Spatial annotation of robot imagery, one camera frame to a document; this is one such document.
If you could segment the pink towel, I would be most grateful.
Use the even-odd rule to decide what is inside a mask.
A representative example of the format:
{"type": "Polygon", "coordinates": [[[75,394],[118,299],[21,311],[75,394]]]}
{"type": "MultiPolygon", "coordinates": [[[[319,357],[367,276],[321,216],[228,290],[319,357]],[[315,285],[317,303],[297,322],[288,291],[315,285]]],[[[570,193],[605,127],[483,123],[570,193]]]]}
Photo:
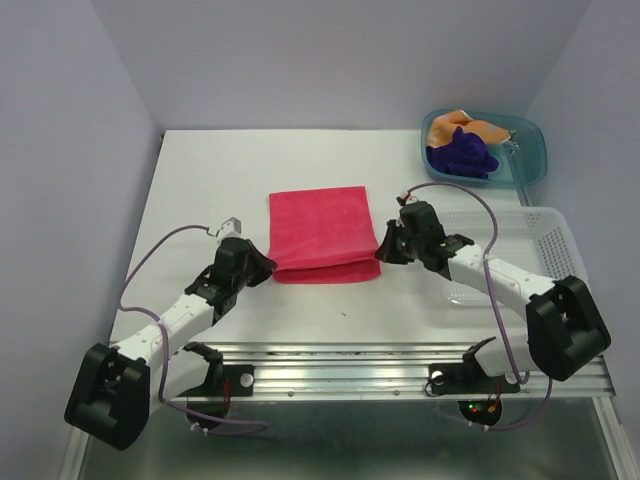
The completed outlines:
{"type": "Polygon", "coordinates": [[[381,275],[366,188],[269,195],[270,249],[282,284],[348,284],[381,275]]]}

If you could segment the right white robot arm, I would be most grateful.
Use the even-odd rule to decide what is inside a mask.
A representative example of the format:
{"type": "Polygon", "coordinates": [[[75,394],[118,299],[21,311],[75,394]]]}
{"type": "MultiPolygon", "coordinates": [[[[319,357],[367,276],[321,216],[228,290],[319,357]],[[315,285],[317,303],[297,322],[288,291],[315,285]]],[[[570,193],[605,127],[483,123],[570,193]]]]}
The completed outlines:
{"type": "Polygon", "coordinates": [[[487,295],[494,309],[505,306],[525,322],[525,334],[485,339],[454,365],[455,374],[472,390],[508,373],[539,371],[565,381],[611,345],[583,280],[534,274],[491,256],[464,235],[448,235],[425,201],[403,205],[398,218],[387,222],[375,257],[393,265],[418,261],[450,282],[487,295]]]}

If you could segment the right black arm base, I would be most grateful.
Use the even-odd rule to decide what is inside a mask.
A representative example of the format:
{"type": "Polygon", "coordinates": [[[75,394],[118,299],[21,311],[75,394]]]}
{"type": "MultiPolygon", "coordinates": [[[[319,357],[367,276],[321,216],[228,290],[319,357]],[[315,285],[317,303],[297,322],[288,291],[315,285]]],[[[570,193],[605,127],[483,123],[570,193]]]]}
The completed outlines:
{"type": "Polygon", "coordinates": [[[465,395],[459,400],[460,413],[467,422],[482,427],[495,426],[502,415],[503,394],[521,391],[517,383],[509,383],[506,375],[487,375],[475,359],[475,354],[487,344],[494,343],[490,337],[470,347],[461,362],[436,363],[429,366],[429,376],[423,388],[428,397],[465,395]]]}

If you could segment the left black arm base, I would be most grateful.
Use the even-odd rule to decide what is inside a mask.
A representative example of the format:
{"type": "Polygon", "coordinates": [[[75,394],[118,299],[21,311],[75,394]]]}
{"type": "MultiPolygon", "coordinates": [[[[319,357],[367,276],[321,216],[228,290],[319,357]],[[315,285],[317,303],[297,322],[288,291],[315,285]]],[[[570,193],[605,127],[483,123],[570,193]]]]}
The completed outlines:
{"type": "Polygon", "coordinates": [[[164,395],[195,428],[212,433],[223,424],[241,423],[227,419],[231,400],[253,395],[254,373],[251,364],[226,364],[219,350],[190,342],[169,361],[164,395]]]}

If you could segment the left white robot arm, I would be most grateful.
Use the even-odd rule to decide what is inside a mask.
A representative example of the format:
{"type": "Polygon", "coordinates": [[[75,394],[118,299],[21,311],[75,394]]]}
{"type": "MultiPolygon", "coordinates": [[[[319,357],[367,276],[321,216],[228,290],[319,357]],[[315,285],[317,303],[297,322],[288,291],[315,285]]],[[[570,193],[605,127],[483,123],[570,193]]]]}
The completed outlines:
{"type": "Polygon", "coordinates": [[[161,406],[186,414],[204,433],[230,424],[241,373],[227,372],[220,351],[195,341],[236,305],[239,293],[268,280],[276,262],[248,239],[226,238],[212,264],[150,325],[84,355],[64,411],[67,424],[117,449],[130,447],[161,406]]]}

